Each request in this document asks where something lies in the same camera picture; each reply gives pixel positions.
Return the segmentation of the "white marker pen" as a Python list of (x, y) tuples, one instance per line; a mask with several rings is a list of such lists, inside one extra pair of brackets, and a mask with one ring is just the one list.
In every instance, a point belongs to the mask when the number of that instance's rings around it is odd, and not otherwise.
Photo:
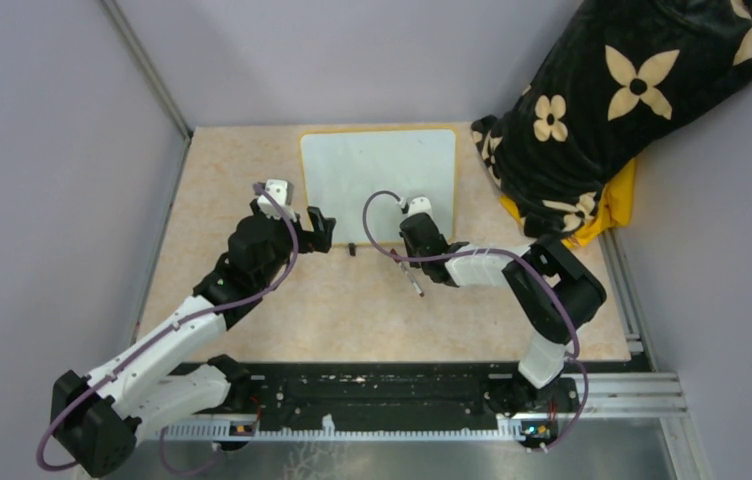
[(415, 290), (416, 294), (423, 298), (425, 296), (425, 292), (422, 289), (419, 282), (414, 278), (414, 276), (411, 273), (410, 268), (402, 261), (395, 259), (395, 263), (398, 265), (400, 270), (403, 272), (405, 277), (409, 280), (410, 284), (412, 285), (413, 289)]

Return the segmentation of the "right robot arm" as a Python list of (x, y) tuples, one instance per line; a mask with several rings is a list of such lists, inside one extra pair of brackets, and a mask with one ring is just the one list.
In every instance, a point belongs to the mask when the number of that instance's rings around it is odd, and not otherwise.
[(516, 249), (450, 244), (426, 213), (409, 216), (399, 229), (411, 266), (433, 282), (508, 288), (515, 295), (535, 330), (518, 363), (523, 378), (515, 385), (515, 398), (528, 412), (542, 411), (554, 398), (552, 382), (565, 359), (578, 356), (576, 332), (607, 300), (600, 281), (555, 239)]

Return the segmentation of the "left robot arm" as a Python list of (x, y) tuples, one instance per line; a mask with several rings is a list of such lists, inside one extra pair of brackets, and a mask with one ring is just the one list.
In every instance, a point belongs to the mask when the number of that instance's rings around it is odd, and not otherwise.
[(313, 206), (307, 209), (310, 230), (297, 213), (265, 198), (250, 208), (213, 269), (165, 321), (89, 373), (69, 370), (55, 381), (46, 435), (70, 454), (70, 468), (102, 478), (149, 433), (203, 410), (237, 414), (249, 406), (249, 374), (227, 355), (187, 374), (175, 371), (257, 307), (290, 273), (297, 255), (328, 252), (337, 225)]

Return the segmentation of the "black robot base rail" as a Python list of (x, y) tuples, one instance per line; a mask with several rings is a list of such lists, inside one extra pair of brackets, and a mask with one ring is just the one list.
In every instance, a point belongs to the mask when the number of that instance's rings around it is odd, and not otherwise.
[(256, 414), (262, 433), (475, 434), (520, 414), (514, 429), (554, 439), (579, 407), (576, 382), (558, 375), (535, 389), (506, 363), (251, 363), (234, 396), (206, 414)]

